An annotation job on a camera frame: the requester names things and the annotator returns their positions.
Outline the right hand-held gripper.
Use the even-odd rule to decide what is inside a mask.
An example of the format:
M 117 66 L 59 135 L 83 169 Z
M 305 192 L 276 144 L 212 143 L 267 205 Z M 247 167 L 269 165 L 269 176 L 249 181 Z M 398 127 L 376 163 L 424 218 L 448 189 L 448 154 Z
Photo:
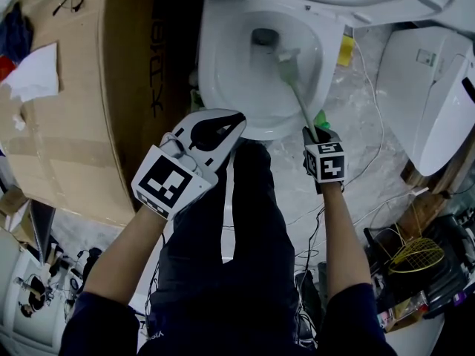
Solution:
M 302 128 L 304 139 L 304 166 L 307 173 L 315 180 L 315 188 L 321 194 L 321 186 L 325 183 L 345 180 L 345 152 L 341 146 L 339 135 L 329 128 L 318 129 L 319 144 L 314 140 L 308 127 Z

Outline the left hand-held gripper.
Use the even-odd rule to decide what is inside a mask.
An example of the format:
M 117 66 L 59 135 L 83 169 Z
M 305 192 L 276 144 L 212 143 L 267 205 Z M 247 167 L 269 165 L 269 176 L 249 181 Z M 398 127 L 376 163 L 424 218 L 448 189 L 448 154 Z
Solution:
M 174 219 L 216 186 L 218 176 L 210 168 L 222 165 L 245 128 L 246 117 L 238 111 L 190 113 L 159 147 L 151 146 L 131 183 L 135 198 L 165 220 Z

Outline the white ceramic toilet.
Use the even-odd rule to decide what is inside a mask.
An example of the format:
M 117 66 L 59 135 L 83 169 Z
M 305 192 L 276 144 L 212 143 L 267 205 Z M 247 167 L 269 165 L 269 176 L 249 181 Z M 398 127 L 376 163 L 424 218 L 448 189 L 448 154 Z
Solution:
M 311 116 L 323 108 L 347 27 L 429 19 L 456 0 L 204 0 L 198 83 L 207 108 L 240 111 L 243 135 L 274 140 L 304 125 L 278 71 L 298 51 L 297 85 Z

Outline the green toilet brush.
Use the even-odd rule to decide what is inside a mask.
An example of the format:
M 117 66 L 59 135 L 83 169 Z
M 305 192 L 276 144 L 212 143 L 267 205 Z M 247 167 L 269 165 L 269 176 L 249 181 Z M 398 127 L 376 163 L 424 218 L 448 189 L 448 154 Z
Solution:
M 318 142 L 318 135 L 315 130 L 313 119 L 311 118 L 308 112 L 307 105 L 298 86 L 298 55 L 300 54 L 300 52 L 301 50 L 299 48 L 281 51 L 277 55 L 278 71 L 281 79 L 290 86 L 292 92 L 295 94 L 295 98 L 297 99 L 298 104 L 301 108 L 304 120 L 307 124 L 307 128 L 309 129 L 312 140 L 314 142 Z

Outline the person's left forearm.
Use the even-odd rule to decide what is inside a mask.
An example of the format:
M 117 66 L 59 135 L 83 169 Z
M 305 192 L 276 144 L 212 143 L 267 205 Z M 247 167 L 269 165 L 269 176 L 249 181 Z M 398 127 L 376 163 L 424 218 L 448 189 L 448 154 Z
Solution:
M 166 223 L 143 206 L 94 264 L 84 291 L 127 306 Z

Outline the person's right forearm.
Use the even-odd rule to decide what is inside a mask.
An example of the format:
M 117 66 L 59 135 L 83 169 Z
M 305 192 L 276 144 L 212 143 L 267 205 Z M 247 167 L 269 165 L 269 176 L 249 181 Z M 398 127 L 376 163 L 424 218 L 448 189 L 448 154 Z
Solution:
M 351 286 L 371 283 L 366 254 L 348 211 L 341 185 L 321 185 L 327 247 L 327 293 L 333 298 Z

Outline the white toilet on right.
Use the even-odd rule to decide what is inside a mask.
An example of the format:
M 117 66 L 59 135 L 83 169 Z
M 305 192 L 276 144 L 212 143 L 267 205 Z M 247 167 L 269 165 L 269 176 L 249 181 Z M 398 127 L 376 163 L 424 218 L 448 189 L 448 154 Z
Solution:
M 475 42 L 444 27 L 393 32 L 376 98 L 416 170 L 435 174 L 475 126 Z

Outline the yellow sponge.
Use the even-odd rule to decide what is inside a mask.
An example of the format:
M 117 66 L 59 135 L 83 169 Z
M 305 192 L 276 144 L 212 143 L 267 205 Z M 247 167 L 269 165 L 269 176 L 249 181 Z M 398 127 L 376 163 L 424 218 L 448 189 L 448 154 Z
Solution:
M 348 67 L 350 65 L 353 49 L 355 47 L 355 41 L 353 37 L 343 35 L 341 40 L 340 51 L 338 54 L 337 64 L 340 66 Z

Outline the person's dark trousers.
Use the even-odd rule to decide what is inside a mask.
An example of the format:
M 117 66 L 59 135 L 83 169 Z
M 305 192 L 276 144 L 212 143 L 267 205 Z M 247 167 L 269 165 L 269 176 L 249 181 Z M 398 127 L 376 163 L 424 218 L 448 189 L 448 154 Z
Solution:
M 218 184 L 174 219 L 160 252 L 150 333 L 205 347 L 282 350 L 294 343 L 295 250 L 275 198 L 266 147 L 244 140 L 232 167 L 235 250 L 222 259 L 226 168 Z

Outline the stack of wooden planks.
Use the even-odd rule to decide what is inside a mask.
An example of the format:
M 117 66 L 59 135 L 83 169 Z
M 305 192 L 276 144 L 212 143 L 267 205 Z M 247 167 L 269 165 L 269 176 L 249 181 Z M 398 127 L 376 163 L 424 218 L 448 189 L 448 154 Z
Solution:
M 415 215 L 421 226 L 428 224 L 453 198 L 462 196 L 472 189 L 465 183 L 475 177 L 475 154 L 464 159 L 455 156 L 446 166 L 435 174 L 424 177 L 411 161 L 407 161 L 401 172 L 401 178 L 412 188 L 427 188 L 413 201 Z

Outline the large cardboard box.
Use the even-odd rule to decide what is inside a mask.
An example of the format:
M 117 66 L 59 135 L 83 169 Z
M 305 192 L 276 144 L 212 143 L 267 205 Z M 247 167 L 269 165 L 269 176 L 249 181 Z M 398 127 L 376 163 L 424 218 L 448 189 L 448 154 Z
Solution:
M 0 145 L 23 193 L 125 225 L 131 181 L 152 145 L 187 114 L 202 0 L 19 0 L 33 49 L 57 43 L 59 94 L 22 102 L 0 88 Z M 20 115 L 26 128 L 14 127 Z

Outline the white paper sheet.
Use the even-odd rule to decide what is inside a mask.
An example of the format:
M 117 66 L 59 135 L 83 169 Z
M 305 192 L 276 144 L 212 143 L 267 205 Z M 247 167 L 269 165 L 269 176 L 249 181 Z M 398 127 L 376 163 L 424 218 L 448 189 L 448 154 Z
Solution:
M 22 102 L 57 96 L 57 43 L 41 47 L 28 55 L 1 83 L 10 88 L 10 98 Z

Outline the dark blue chair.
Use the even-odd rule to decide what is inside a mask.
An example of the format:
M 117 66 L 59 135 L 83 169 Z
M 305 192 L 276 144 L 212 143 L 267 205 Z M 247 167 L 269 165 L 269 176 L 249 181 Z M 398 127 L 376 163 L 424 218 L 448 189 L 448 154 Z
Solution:
M 36 247 L 39 253 L 39 262 L 44 264 L 50 244 L 50 232 L 56 209 L 36 200 L 30 201 L 30 216 L 33 224 Z

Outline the black metal rack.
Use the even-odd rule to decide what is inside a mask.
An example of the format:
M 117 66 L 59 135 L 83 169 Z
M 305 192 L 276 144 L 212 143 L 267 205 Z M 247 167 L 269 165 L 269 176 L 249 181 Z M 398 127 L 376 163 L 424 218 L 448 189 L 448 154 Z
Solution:
M 389 274 L 383 266 L 383 252 L 376 249 L 374 237 L 382 229 L 364 229 L 368 241 L 365 249 L 370 261 L 373 287 L 376 290 L 378 313 L 395 308 L 398 304 L 422 297 L 427 306 L 426 318 L 442 313 L 451 304 L 453 297 L 468 285 L 468 273 L 475 269 L 475 261 L 469 260 L 465 244 L 469 234 L 454 215 L 437 217 L 422 234 L 434 240 L 445 251 L 444 259 L 432 268 L 413 274 Z M 391 233 L 378 237 L 390 249 L 396 244 Z

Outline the blue cloth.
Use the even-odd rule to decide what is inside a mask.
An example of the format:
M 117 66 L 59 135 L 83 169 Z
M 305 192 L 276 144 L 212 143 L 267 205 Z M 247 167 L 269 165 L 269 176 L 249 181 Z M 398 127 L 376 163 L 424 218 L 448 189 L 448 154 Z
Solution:
M 0 23 L 0 55 L 18 65 L 30 54 L 32 42 L 33 26 L 16 2 Z

